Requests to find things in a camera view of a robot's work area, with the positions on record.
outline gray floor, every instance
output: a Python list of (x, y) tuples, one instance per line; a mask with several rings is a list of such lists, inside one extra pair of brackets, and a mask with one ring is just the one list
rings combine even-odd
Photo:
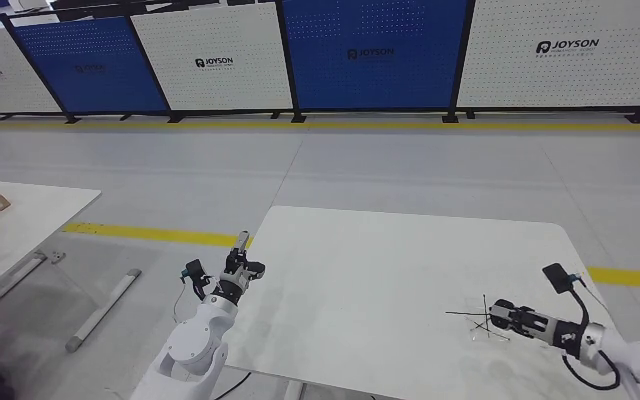
[[(627, 123), (619, 115), (570, 118), (496, 116), (470, 123)], [(358, 130), (305, 124), (170, 131), (122, 124), (11, 131), (0, 125), (0, 180), (104, 192), (78, 221), (255, 232), (274, 204), (543, 221), (567, 231), (586, 265), (625, 269), (640, 269), (638, 154), (638, 133), (614, 129)], [(47, 246), (68, 254), (62, 268), (104, 290), (130, 268), (142, 269), (143, 277), (73, 355), (64, 352), (64, 343), (94, 306), (55, 269), (41, 266), (3, 298), (0, 363), (20, 399), (117, 399), (105, 388), (128, 398), (174, 325), (182, 266), (201, 258), (216, 273), (227, 252), (63, 233)], [(599, 289), (621, 333), (640, 340), (640, 288)], [(190, 316), (196, 303), (187, 291), (179, 318)], [(225, 370), (216, 393), (242, 376)], [(280, 400), (285, 388), (280, 379), (253, 376), (228, 398)], [(369, 397), (317, 387), (305, 397), (347, 398)]]

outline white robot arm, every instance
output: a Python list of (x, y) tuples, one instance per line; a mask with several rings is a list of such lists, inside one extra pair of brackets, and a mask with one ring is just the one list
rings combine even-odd
[[(265, 271), (264, 265), (247, 261), (248, 240), (248, 232), (240, 233), (212, 294), (204, 293), (211, 277), (205, 275), (200, 260), (187, 264), (181, 279), (183, 283), (186, 278), (193, 281), (193, 290), (202, 303), (193, 318), (173, 330), (131, 400), (209, 400), (228, 355), (222, 336), (233, 326), (238, 301), (249, 288), (249, 282), (260, 279)], [(197, 382), (172, 378), (176, 363), (202, 378)]]
[(568, 275), (560, 264), (543, 268), (556, 292), (570, 292), (582, 309), (580, 324), (563, 321), (535, 312), (528, 307), (515, 307), (507, 300), (498, 300), (489, 308), (491, 322), (498, 328), (512, 330), (528, 338), (536, 338), (561, 348), (586, 367), (605, 375), (614, 372), (611, 385), (597, 386), (582, 378), (569, 364), (567, 356), (562, 360), (580, 382), (596, 390), (626, 389), (631, 400), (640, 400), (640, 342), (627, 343), (612, 328), (589, 322), (589, 313), (573, 290), (573, 282), (584, 281), (579, 275)]

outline black panel stand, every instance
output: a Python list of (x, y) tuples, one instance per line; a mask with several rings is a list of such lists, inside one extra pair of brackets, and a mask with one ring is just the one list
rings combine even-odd
[(184, 119), (184, 115), (176, 114), (175, 112), (169, 113), (169, 121), (167, 124), (177, 124)]
[(293, 105), (293, 119), (291, 120), (291, 123), (302, 124), (307, 117), (300, 113), (296, 78), (293, 74), (293, 63), (291, 62), (291, 50), (289, 48), (289, 35), (287, 35), (287, 25), (284, 20), (284, 7), (282, 2), (283, 0), (275, 0), (276, 14), (278, 15), (278, 27), (280, 28), (280, 39), (282, 40), (282, 52), (284, 54), (284, 64), (287, 67), (289, 91), (291, 92), (291, 105)]
[(458, 122), (456, 108), (458, 107), (458, 95), (460, 94), (460, 85), (462, 84), (462, 71), (464, 70), (464, 60), (467, 57), (467, 47), (469, 47), (469, 36), (471, 35), (471, 23), (473, 22), (473, 11), (475, 8), (476, 0), (467, 0), (467, 9), (465, 10), (462, 32), (460, 34), (456, 73), (453, 76), (453, 92), (451, 93), (449, 112), (442, 117), (442, 122), (445, 124), (455, 124)]
[(302, 124), (307, 119), (306, 116), (300, 114), (300, 112), (294, 112), (293, 118), (291, 119), (292, 124)]
[(632, 115), (625, 115), (624, 117), (627, 120), (629, 120), (629, 122), (631, 122), (632, 124), (640, 124), (640, 111), (637, 111), (635, 114), (632, 114)]
[(455, 112), (449, 112), (447, 115), (442, 116), (442, 122), (445, 124), (457, 124), (458, 117)]

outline floor tape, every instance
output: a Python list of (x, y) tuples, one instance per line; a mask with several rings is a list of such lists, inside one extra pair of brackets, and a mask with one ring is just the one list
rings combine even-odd
[[(238, 238), (237, 235), (226, 235), (223, 233), (189, 232), (170, 229), (90, 223), (68, 224), (62, 231), (88, 235), (157, 240), (161, 242), (189, 243), (217, 247), (231, 247), (236, 243), (236, 239)], [(249, 245), (251, 245), (252, 240), (253, 238), (249, 239)]]
[[(98, 236), (112, 236), (128, 239), (157, 240), (162, 242), (189, 243), (203, 246), (231, 247), (236, 235), (211, 232), (190, 232), (135, 226), (106, 225), (92, 223), (72, 223), (63, 232)], [(640, 271), (606, 267), (587, 267), (591, 279), (596, 283), (611, 285), (640, 286)]]

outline tabletop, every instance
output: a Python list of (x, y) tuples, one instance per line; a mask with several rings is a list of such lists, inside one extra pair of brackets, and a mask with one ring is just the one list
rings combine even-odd
[[(266, 272), (225, 335), (231, 367), (398, 399), (627, 398), (584, 386), (540, 341), (478, 335), (445, 314), (486, 295), (579, 322), (578, 305), (542, 268), (582, 273), (600, 295), (558, 225), (273, 207), (248, 258)], [(613, 326), (576, 290), (592, 321)], [(571, 361), (596, 383), (613, 381)]]
[(100, 196), (99, 190), (0, 182), (0, 277)]

